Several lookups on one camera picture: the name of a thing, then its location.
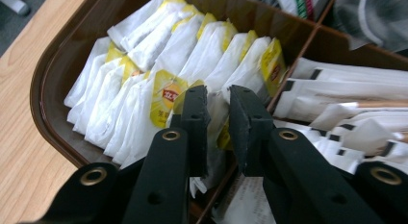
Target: wooden surface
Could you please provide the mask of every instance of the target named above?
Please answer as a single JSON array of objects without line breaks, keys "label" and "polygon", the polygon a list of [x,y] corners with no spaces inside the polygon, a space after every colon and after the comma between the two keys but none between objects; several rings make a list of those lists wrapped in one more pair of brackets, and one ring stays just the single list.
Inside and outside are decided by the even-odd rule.
[{"label": "wooden surface", "polygon": [[40,55],[84,0],[46,0],[0,59],[0,223],[34,221],[76,170],[39,134],[30,112]]}]

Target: brown plastic organizer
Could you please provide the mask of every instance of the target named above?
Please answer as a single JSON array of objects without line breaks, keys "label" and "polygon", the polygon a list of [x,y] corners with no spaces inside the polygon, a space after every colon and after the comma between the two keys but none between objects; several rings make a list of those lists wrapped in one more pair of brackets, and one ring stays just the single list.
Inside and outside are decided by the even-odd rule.
[{"label": "brown plastic organizer", "polygon": [[[31,85],[30,102],[40,133],[76,166],[90,162],[110,162],[103,151],[84,141],[66,122],[69,108],[64,99],[83,69],[89,52],[99,37],[149,0],[86,0],[42,54]],[[291,75],[300,57],[318,62],[408,70],[408,59],[373,45],[349,51],[347,36],[322,25],[330,16],[334,0],[326,6],[318,22],[281,12],[252,0],[186,0],[202,12],[211,12],[218,20],[229,18],[240,32],[255,30],[261,36],[280,39]],[[272,112],[278,96],[272,98]],[[234,164],[221,187],[191,204],[193,221],[211,223],[206,218],[218,193],[232,174]]]}]

